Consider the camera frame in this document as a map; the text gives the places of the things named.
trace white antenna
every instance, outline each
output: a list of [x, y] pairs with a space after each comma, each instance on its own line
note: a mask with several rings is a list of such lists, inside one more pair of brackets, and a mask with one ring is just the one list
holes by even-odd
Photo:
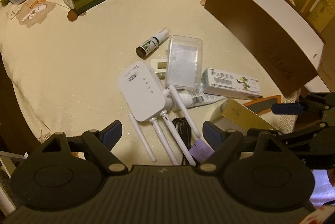
[[173, 97], [173, 98], [175, 99], [175, 101], [177, 102], [177, 104], [178, 104], [180, 110], [183, 112], [183, 114], [184, 114], [184, 116], [185, 116], [185, 118], [186, 118], [188, 124], [190, 124], [190, 127], [191, 127], [191, 129], [193, 130], [193, 133], [194, 133], [195, 137], [200, 138], [200, 137], [201, 137], [201, 134], [200, 134], [200, 132], [199, 132], [197, 126], [195, 125], [195, 123], [194, 123], [192, 117], [190, 116], [189, 112], [187, 111], [187, 109], [186, 109], [186, 107], [185, 107], [185, 105], [184, 105], [184, 103], [183, 103], [183, 101], [182, 101], [180, 95], [178, 94], [178, 92], [177, 92], [175, 86], [172, 85], [172, 84], [169, 85], [169, 91], [170, 91], [170, 93], [172, 94], [172, 97]]
[[172, 133], [173, 137], [175, 138], [175, 140], [177, 141], [180, 149], [182, 150], [182, 152], [184, 153], [186, 159], [188, 160], [188, 162], [190, 163], [190, 165], [195, 166], [195, 161], [193, 159], [193, 157], [191, 156], [190, 152], [188, 151], [187, 147], [185, 146], [182, 138], [180, 137], [177, 129], [175, 128], [175, 125], [173, 125], [169, 115], [167, 114], [166, 110], [163, 110], [160, 113], [161, 117], [163, 118], [165, 124], [167, 125], [167, 127], [169, 128], [170, 132]]
[[135, 119], [134, 115], [132, 112], [129, 112], [128, 113], [128, 116], [129, 116], [129, 119], [130, 119], [130, 122], [131, 124], [133, 124], [133, 127], [138, 135], [138, 137], [140, 138], [140, 140], [142, 141], [142, 144], [143, 144], [143, 147], [145, 148], [145, 150], [147, 151], [150, 159], [153, 161], [153, 162], [156, 162], [157, 159], [154, 155], [154, 153], [152, 152], [151, 150], [151, 147], [149, 146], [148, 144], [148, 141], [145, 139], [145, 136], [140, 128], [140, 125], [138, 124], [137, 120]]
[[165, 137], [165, 135], [164, 135], [164, 133], [163, 133], [163, 130], [162, 130], [162, 128], [160, 127], [160, 125], [159, 125], [159, 123], [158, 123], [158, 121], [157, 121], [157, 118], [156, 118], [156, 117], [153, 117], [153, 118], [151, 118], [149, 121], [151, 122], [152, 126], [154, 127], [155, 132], [156, 132], [158, 138], [160, 139], [160, 141], [161, 141], [163, 147], [165, 148], [165, 151], [166, 151], [166, 153], [168, 154], [168, 156], [169, 156], [170, 160], [172, 161], [172, 163], [173, 163], [174, 165], [179, 165], [179, 163], [178, 163], [178, 161], [177, 161], [177, 158], [176, 158], [175, 155], [173, 154], [173, 151], [172, 151], [172, 149], [171, 149], [169, 143], [168, 143], [167, 140], [166, 140], [166, 137]]

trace white plastic device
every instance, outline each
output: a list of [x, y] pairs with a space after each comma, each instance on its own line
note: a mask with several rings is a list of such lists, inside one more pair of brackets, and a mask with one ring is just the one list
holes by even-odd
[[[162, 129], [157, 121], [157, 117], [159, 115], [162, 116], [163, 121], [170, 129], [173, 137], [177, 141], [179, 147], [181, 148], [189, 163], [195, 166], [196, 164], [194, 159], [190, 155], [188, 149], [186, 148], [184, 142], [182, 141], [180, 135], [178, 134], [176, 128], [172, 124], [167, 114], [167, 110], [172, 106], [172, 99], [170, 97], [170, 95], [172, 95], [176, 100], [177, 104], [179, 105], [180, 109], [184, 113], [184, 116], [190, 124], [190, 127], [192, 128], [195, 136], [197, 138], [200, 137], [200, 132], [197, 129], [187, 109], [185, 108], [183, 102], [181, 101], [175, 87], [173, 85], [170, 85], [169, 89], [165, 89], [160, 83], [160, 80], [153, 68], [141, 61], [136, 62], [128, 69], [125, 69], [120, 74], [117, 83], [135, 119], [138, 121], [148, 120], [152, 123], [152, 126], [154, 127], [157, 136], [159, 137], [172, 163], [174, 165], [178, 165], [178, 161], [175, 158], [175, 155], [173, 154], [172, 149], [169, 146], [169, 143], [167, 142], [166, 137], [163, 134]], [[134, 121], [132, 120], [132, 116], [129, 115], [129, 117], [138, 135], [143, 135], [142, 131], [137, 128]], [[147, 150], [150, 158], [152, 158], [152, 152], [147, 149], [147, 142], [144, 136], [143, 138], [141, 138], [141, 141], [143, 142], [143, 145]]]

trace transparent plastic box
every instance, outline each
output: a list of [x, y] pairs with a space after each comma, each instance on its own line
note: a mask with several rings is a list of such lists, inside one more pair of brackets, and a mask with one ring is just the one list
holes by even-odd
[[202, 40], [173, 35], [170, 38], [165, 85], [194, 90], [201, 84]]

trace metal screw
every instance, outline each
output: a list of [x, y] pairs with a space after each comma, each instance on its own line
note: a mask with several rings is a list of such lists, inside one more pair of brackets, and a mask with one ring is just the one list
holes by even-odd
[[204, 172], [213, 172], [216, 170], [216, 165], [215, 164], [202, 164], [200, 166], [200, 169]]
[[113, 172], [121, 172], [125, 169], [126, 167], [123, 164], [111, 164], [109, 165], [108, 169]]

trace tube cap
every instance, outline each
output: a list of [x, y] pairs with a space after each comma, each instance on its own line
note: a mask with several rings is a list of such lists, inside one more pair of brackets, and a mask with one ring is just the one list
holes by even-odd
[[158, 40], [158, 42], [161, 43], [169, 36], [169, 34], [170, 34], [170, 29], [164, 28], [159, 33], [154, 35], [153, 37], [155, 37]]

